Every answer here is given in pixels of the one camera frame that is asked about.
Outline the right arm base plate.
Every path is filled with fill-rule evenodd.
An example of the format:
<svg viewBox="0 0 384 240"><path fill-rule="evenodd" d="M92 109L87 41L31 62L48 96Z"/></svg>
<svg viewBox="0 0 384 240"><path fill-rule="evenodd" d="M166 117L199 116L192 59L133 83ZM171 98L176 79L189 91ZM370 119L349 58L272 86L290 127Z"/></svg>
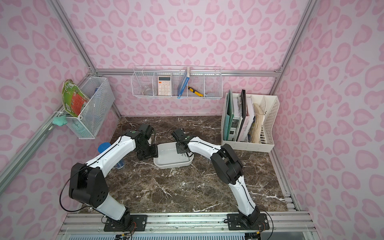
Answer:
<svg viewBox="0 0 384 240"><path fill-rule="evenodd" d="M260 214L256 221L251 224L246 217L242 214L227 214L227 218L224 220L225 224L228 224L230 231L236 230L258 230L265 231L270 229L269 221L266 214Z"/></svg>

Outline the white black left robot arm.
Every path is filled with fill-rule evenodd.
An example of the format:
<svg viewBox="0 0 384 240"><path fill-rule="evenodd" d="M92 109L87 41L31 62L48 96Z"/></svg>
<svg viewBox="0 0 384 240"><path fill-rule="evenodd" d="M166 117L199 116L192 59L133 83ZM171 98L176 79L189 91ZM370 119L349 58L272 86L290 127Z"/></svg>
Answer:
<svg viewBox="0 0 384 240"><path fill-rule="evenodd" d="M130 152L136 152L139 160L158 157L158 148L150 141L154 133L154 128L147 124L138 130L127 130L95 158L73 165L67 181L69 197L104 214L116 225L130 227L130 211L110 195L106 176Z"/></svg>

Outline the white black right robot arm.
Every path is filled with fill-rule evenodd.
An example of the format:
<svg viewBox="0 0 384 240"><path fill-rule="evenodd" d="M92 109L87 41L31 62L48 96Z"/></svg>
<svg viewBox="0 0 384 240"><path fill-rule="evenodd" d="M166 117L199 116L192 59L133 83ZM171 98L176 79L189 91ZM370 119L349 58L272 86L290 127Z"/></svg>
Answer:
<svg viewBox="0 0 384 240"><path fill-rule="evenodd" d="M182 129L173 131L172 136L176 140L179 154L199 154L211 160L219 179L227 184L234 194L241 216L240 225L245 229L251 229L260 216L260 209L249 194L243 164L232 147L228 144L222 146L211 144L185 133Z"/></svg>

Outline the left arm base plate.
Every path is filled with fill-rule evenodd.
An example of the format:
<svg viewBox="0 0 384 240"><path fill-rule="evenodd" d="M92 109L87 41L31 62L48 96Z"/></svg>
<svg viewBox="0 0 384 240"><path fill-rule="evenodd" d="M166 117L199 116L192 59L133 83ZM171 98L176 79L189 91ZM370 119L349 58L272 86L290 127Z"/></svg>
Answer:
<svg viewBox="0 0 384 240"><path fill-rule="evenodd" d="M144 232L148 215L126 215L121 220L107 217L104 232Z"/></svg>

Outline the white plastic storage box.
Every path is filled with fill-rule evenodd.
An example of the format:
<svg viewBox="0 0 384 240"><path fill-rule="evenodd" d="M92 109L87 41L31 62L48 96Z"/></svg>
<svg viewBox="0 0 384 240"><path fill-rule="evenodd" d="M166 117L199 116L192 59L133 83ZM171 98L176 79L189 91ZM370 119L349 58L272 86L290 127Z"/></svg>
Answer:
<svg viewBox="0 0 384 240"><path fill-rule="evenodd" d="M189 166L194 156L188 157L186 153L178 154L176 142L157 145L158 157L154 158L154 164L160 169L171 169Z"/></svg>

